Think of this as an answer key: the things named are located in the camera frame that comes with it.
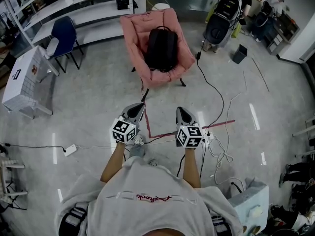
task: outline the red line on floor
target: red line on floor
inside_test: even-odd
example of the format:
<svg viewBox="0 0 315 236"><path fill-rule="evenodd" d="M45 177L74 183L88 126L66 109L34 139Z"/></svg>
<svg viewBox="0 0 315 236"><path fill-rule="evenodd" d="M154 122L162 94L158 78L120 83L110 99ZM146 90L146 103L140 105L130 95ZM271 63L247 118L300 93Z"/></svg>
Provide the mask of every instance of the red line on floor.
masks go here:
<svg viewBox="0 0 315 236"><path fill-rule="evenodd" d="M150 130L149 118L148 118L148 115L147 115L147 109L146 108L144 109L144 117L145 117L146 123L147 123L147 130L149 132L149 138L158 138L158 137L162 137L162 136L164 137L164 136L172 136L172 135L174 135L174 133L165 133L165 134L161 134L161 135L152 136L151 135L151 130ZM226 124L229 124L229 123L232 123L232 122L235 122L235 120L228 120L226 122ZM224 125L224 124L225 124L225 122L216 123L216 124L211 125L210 128L221 126L221 125Z"/></svg>

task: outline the concrete floor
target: concrete floor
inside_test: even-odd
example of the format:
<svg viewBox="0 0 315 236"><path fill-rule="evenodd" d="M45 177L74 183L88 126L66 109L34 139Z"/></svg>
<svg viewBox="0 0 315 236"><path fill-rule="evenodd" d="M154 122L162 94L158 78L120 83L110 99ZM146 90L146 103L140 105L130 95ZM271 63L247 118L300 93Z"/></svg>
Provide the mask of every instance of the concrete floor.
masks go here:
<svg viewBox="0 0 315 236"><path fill-rule="evenodd" d="M200 50L204 23L181 22L184 35L192 53ZM238 45L248 48L248 57L239 65L231 60ZM123 38L109 39L83 48L85 55L81 69L77 70L69 61L67 73L54 77L49 74L38 86L42 89L46 105L54 114L35 112L31 120L19 114L9 114L0 107L0 141L25 146L72 144L82 147L111 147L109 128L123 108L140 102L141 81L137 73L131 73L132 64ZM79 51L74 51L79 60ZM268 92L252 58L255 59L266 80ZM294 154L307 149L306 137L293 138L291 134L305 126L304 120L313 115L314 97L300 66L279 61L268 54L263 43L256 43L251 37L239 35L218 54L202 52L199 61L208 81L218 88L225 100L225 108L217 123L225 122L230 100L230 135L228 152L233 163L223 160L217 173L218 181L228 177L257 177L270 187L270 203L287 205L291 184L278 188L280 173L286 163L297 160ZM222 108L217 92L207 85L195 63L183 77L187 87L179 81L150 90L146 100L146 111L151 136L172 132L176 129L175 111L178 106L195 113L201 124L214 121ZM259 129L253 122L250 104L255 109ZM141 133L150 140L145 118L140 125ZM227 144L224 125L211 128L223 143ZM163 142L174 137L157 140ZM220 153L217 144L212 145L214 153ZM176 174L184 154L176 148L175 142L146 146L150 155L158 159ZM61 149L8 148L9 155L26 166L19 170L20 188L29 191L27 197L20 197L18 204L27 211L8 209L3 215L16 231L25 236L55 235L54 216L60 203L72 184L84 173L99 177L109 160L112 149L79 149L65 157ZM196 150L198 167L201 167L202 148ZM266 164L262 162L264 153ZM202 186L215 185L216 159L207 151L202 172ZM229 197L229 181L219 185Z"/></svg>

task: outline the backpack handle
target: backpack handle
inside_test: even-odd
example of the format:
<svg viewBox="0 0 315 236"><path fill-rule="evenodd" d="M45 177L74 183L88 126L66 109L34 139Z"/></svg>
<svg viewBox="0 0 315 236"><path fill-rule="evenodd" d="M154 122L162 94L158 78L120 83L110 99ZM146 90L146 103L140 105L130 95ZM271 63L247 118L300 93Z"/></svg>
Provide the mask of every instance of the backpack handle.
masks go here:
<svg viewBox="0 0 315 236"><path fill-rule="evenodd" d="M167 26L158 26L157 29L160 28L160 27L164 27L164 28L168 29L169 31L171 31L171 30L169 29L169 27L167 27Z"/></svg>

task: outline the blue chair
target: blue chair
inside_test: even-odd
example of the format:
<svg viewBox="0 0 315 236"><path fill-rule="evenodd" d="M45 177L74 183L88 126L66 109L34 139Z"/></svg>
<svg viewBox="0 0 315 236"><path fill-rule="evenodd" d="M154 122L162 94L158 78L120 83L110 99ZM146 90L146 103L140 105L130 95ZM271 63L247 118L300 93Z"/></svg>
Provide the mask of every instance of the blue chair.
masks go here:
<svg viewBox="0 0 315 236"><path fill-rule="evenodd" d="M65 70L61 66L57 57L61 57L63 55L66 55L66 57L69 58L67 54L70 54L70 56L73 59L73 62L77 66L78 70L80 70L77 62L75 61L75 59L72 55L74 43L77 43L77 46L79 47L82 55L83 55L83 52L82 52L82 49L81 49L81 47L77 41L77 33L75 31L75 27L74 27L74 24L73 24L73 21L71 20L71 18L63 17L63 18L56 20L54 23L51 35L59 40L59 43L56 47L56 50L53 54L53 57L55 58L57 64L60 66L62 71L65 73Z"/></svg>

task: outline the shelving unit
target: shelving unit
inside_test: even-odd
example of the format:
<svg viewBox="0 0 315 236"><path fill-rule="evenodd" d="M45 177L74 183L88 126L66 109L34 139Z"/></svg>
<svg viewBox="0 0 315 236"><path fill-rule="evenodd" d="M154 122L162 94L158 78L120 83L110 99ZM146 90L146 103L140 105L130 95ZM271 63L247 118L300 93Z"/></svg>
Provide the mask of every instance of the shelving unit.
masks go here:
<svg viewBox="0 0 315 236"><path fill-rule="evenodd" d="M23 34L23 36L26 38L26 40L29 42L29 44L32 47L35 47L35 45L37 45L44 38L51 36L51 31L54 26L54 22L58 18L69 16L73 20L77 28L77 35L78 35L77 40L79 44L81 45L81 44L87 44L94 41L98 41L101 39L107 39L110 37L123 35L123 30L120 25L119 19L113 18L113 17L134 13L133 0L129 0L129 7L128 9L125 9L125 10L118 10L116 6L116 1L113 0L113 1L96 3L93 5L89 5L87 7L73 10L71 12L68 12L62 16L59 16L55 19L52 19L42 24L41 22L42 20L53 15L54 13L61 11L71 5L74 5L83 1L87 1L87 0L58 0L54 2L53 4L47 7L44 7L42 10L35 13L31 17L29 23L25 27L22 27L17 18L17 15L28 5L32 4L34 0L29 0L28 2L23 4L23 6L21 6L17 11L13 10L9 0L4 0L4 1L15 23L19 27L21 33ZM41 24L41 28L37 32L35 37L31 39L27 34L27 30L38 23ZM52 38L47 47L47 54L49 56L51 56L54 53L57 44L58 44L58 40Z"/></svg>

